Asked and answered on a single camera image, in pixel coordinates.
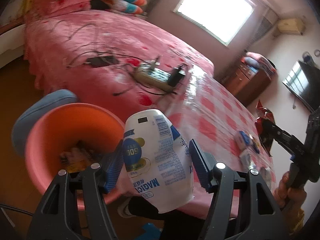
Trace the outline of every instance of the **yellow sleeve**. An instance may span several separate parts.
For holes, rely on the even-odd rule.
[[[300,209],[297,217],[293,219],[289,224],[290,233],[295,233],[301,230],[301,228],[303,227],[303,219],[304,219],[304,211]]]

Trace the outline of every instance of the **red snack bag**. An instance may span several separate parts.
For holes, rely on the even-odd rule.
[[[258,114],[258,118],[255,122],[255,126],[258,131],[260,143],[263,146],[263,148],[266,150],[268,155],[271,156],[270,150],[273,143],[273,137],[269,133],[263,130],[262,122],[265,119],[269,119],[271,122],[275,124],[275,118],[273,116],[273,113],[268,108],[264,108],[262,106],[260,99],[257,103],[256,111]]]

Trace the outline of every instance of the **power strip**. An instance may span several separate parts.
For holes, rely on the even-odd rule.
[[[154,68],[150,70],[150,64],[142,64],[140,67],[133,73],[134,78],[141,83],[146,83],[152,85],[156,88],[159,88],[165,92],[172,92],[174,87],[167,84],[170,73],[167,73],[159,68]]]

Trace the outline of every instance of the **hand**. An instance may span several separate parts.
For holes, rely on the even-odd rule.
[[[288,210],[288,212],[284,214],[287,224],[291,227],[297,221],[299,211],[302,204],[306,200],[307,193],[304,191],[304,189],[287,188],[286,183],[288,179],[289,172],[286,172],[279,183],[279,187],[274,192],[274,198],[280,208],[284,207],[285,199],[287,197],[290,200],[293,200],[293,205]]]

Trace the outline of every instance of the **black pants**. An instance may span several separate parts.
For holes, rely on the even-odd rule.
[[[158,209],[142,197],[133,197],[128,207],[132,215],[164,221],[160,240],[197,240],[204,224],[203,219],[178,210],[159,214]]]

